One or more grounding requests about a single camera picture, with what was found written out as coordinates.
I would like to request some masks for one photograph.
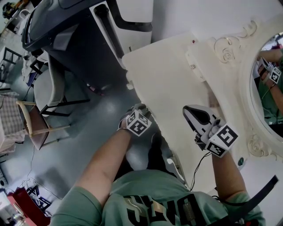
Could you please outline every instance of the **chair seat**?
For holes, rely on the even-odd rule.
[[[33,131],[49,128],[43,116],[40,114],[40,111],[37,108],[37,106],[32,107],[31,111],[29,112],[29,115],[31,117],[31,126],[32,126]],[[28,131],[26,121],[24,121],[24,126],[26,130]],[[31,141],[37,150],[39,150],[43,146],[44,142],[47,139],[48,134],[49,132],[45,132],[45,133],[33,135],[33,137],[31,137]]]
[[[34,99],[39,111],[49,104],[52,90],[50,72],[46,70],[34,82]]]

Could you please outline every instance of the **wooden chair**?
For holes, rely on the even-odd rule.
[[[71,125],[67,125],[67,126],[51,128],[45,121],[42,114],[40,113],[39,109],[36,106],[36,103],[16,101],[16,104],[18,104],[23,111],[23,115],[25,117],[24,126],[27,132],[29,133],[31,141],[34,144],[34,147],[37,150],[39,150],[40,148],[48,144],[58,142],[58,140],[55,140],[55,141],[44,144],[49,132],[65,129],[71,126]],[[25,105],[33,106],[30,112],[28,112]]]

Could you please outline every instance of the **shoe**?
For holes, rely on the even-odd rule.
[[[160,132],[153,134],[151,138],[151,146],[160,148],[162,145],[162,136]]]

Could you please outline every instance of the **person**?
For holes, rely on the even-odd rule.
[[[260,51],[257,59],[263,57],[267,62],[276,63],[277,68],[283,72],[282,52],[282,49]],[[258,68],[259,74],[262,70],[262,67]],[[283,136],[282,125],[280,125],[283,124],[283,74],[279,77],[277,84],[270,79],[264,84],[263,80],[267,75],[268,72],[265,72],[258,78],[258,92],[264,109],[264,119],[274,131]]]
[[[120,125],[64,197],[51,226],[204,226],[239,208],[203,192],[189,191],[168,172],[160,133],[152,137],[147,169],[133,171],[125,160],[132,133],[126,129],[125,120]],[[231,154],[222,158],[212,155],[212,163],[219,198],[230,203],[248,201],[244,180]],[[265,225],[258,206],[242,221],[251,226]]]

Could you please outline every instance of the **shirt sleeve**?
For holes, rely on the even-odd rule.
[[[247,193],[243,192],[243,193],[239,193],[236,196],[234,196],[233,198],[229,199],[228,202],[230,203],[243,203],[243,202],[247,202],[250,200],[250,197]],[[231,206],[228,204],[225,204],[225,207],[227,208],[229,213],[233,213],[233,211],[235,211],[236,209],[238,209],[239,207],[235,207],[235,206]],[[259,206],[256,206],[252,211],[250,211],[244,218],[245,221],[251,221],[253,219],[258,220],[259,225],[260,226],[265,226],[265,219],[263,217],[262,211],[260,210]]]
[[[102,207],[98,200],[81,187],[72,188],[51,218],[51,226],[99,226]]]

